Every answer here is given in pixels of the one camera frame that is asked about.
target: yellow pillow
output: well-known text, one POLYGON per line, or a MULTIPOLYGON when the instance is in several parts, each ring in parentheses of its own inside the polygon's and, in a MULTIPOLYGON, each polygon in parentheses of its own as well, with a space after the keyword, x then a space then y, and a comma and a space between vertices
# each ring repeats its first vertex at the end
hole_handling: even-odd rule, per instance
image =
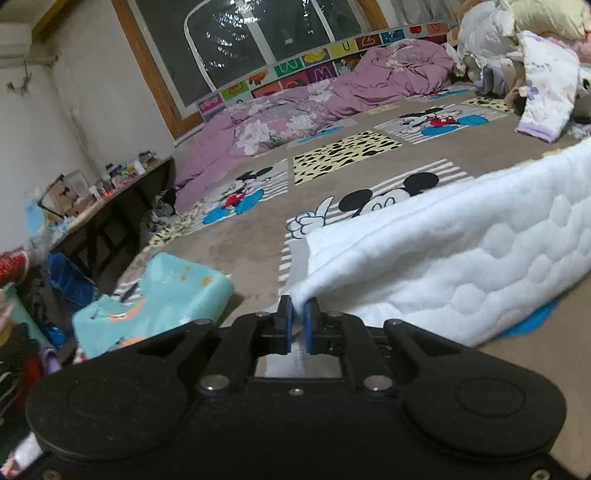
POLYGON ((591 15, 583 0, 503 0, 515 18, 517 31, 557 33, 582 40, 591 31, 591 15))

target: white quilted blanket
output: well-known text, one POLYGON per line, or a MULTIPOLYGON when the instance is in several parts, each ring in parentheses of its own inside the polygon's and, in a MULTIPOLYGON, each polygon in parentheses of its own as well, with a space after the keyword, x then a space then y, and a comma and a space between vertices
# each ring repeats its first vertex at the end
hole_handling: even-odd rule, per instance
POLYGON ((526 318, 591 268, 591 139, 325 226, 291 244, 296 309, 400 318, 465 345, 526 318))

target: wooden window frame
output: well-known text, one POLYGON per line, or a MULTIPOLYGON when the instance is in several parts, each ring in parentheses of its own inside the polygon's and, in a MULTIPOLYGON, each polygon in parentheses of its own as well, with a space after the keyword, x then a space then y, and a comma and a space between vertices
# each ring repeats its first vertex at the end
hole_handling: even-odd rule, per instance
MULTIPOLYGON (((357 2, 363 10, 371 30, 384 30, 388 28, 388 23, 377 0, 357 0, 357 2)), ((174 99, 168 91, 162 74, 158 70, 156 62, 148 48, 148 44, 139 29, 128 1, 111 0, 111 3, 115 9, 121 28, 125 33, 127 42, 131 47, 131 51, 138 62, 144 80, 158 105, 164 123, 166 123, 166 126, 175 139, 182 137, 203 122, 201 114, 194 113, 187 118, 181 117, 174 103, 174 99)))

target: air conditioner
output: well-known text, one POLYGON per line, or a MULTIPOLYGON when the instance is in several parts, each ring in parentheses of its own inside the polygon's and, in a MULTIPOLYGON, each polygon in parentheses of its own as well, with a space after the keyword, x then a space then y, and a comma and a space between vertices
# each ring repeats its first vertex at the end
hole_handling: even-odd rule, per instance
POLYGON ((26 57, 32 42, 30 25, 0 22, 0 59, 26 57))

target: colorful wall border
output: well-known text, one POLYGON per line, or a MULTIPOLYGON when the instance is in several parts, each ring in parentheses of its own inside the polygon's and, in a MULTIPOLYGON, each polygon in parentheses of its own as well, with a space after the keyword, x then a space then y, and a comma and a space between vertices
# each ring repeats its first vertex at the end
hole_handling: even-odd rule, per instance
POLYGON ((438 44, 447 41, 448 27, 433 22, 413 27, 374 32, 335 42, 297 57, 269 65, 240 79, 234 85, 217 90, 200 100, 198 106, 204 120, 209 120, 227 106, 352 71, 371 47, 388 45, 403 38, 420 38, 438 44))

